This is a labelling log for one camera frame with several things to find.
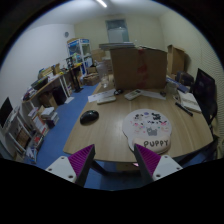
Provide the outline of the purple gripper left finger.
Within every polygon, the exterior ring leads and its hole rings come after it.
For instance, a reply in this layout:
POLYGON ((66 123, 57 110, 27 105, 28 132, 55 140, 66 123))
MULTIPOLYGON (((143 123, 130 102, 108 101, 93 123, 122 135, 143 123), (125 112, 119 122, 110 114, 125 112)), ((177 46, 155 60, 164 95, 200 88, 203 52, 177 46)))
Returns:
POLYGON ((69 157, 60 156, 46 171, 83 187, 95 156, 95 145, 89 145, 69 157))

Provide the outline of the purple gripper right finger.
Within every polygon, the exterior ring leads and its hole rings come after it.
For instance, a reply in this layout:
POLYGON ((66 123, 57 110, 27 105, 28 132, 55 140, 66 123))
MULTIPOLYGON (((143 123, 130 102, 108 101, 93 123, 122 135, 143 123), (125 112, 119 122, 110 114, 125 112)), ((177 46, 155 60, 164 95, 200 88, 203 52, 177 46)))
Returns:
POLYGON ((170 156, 160 156, 138 144, 134 145, 134 155, 144 184, 149 184, 182 169, 170 156))

